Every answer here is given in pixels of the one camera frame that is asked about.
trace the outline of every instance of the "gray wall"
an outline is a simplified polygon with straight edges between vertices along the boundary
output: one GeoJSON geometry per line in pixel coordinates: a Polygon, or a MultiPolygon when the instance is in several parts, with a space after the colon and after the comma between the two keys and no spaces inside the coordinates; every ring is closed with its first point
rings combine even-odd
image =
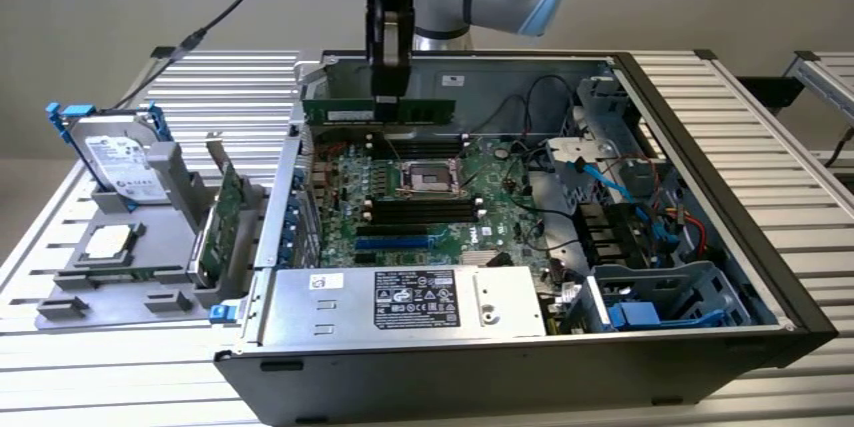
{"type": "MultiPolygon", "coordinates": [[[[69,156],[44,120],[48,101],[108,104],[150,48],[177,42],[228,2],[0,0],[0,156],[69,156]]],[[[249,0],[204,46],[359,47],[361,9],[363,0],[249,0]]],[[[476,32],[475,41],[483,48],[703,47],[736,73],[772,74],[795,49],[854,50],[852,32],[851,0],[565,0],[541,39],[476,32]]],[[[824,120],[806,135],[830,138],[840,129],[824,120]]]]}

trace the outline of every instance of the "power supply label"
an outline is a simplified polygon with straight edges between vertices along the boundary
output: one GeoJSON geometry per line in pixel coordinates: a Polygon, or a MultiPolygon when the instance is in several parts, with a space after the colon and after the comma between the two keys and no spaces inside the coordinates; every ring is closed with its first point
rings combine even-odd
{"type": "Polygon", "coordinates": [[[375,272],[373,287],[380,330],[459,327],[453,270],[375,272]]]}

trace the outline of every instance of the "motherboard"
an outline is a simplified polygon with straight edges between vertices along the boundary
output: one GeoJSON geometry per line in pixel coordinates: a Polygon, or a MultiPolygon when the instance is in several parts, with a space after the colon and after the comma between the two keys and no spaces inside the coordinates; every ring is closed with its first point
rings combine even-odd
{"type": "Polygon", "coordinates": [[[529,192],[515,189],[523,169],[512,143],[479,139],[443,142],[452,146],[441,148],[421,143],[415,149],[373,140],[376,145],[317,149],[312,184],[322,265],[492,262],[527,265],[539,273],[548,257],[528,245],[537,245],[539,215],[512,201],[531,204],[529,192]]]}

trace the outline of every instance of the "white sticker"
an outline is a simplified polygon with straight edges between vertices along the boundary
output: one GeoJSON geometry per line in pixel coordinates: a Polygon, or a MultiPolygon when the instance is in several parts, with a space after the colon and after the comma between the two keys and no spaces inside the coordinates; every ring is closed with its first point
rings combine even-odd
{"type": "Polygon", "coordinates": [[[373,120],[372,110],[330,110],[325,113],[325,120],[329,122],[352,120],[369,121],[373,120]]]}
{"type": "Polygon", "coordinates": [[[308,290],[342,289],[344,274],[312,274],[308,277],[308,290]]]}
{"type": "Polygon", "coordinates": [[[465,85],[464,75],[443,75],[441,76],[441,87],[461,87],[463,85],[465,85]]]}
{"type": "Polygon", "coordinates": [[[145,162],[145,150],[126,137],[86,137],[94,163],[116,192],[136,202],[166,202],[157,172],[145,162]]]}

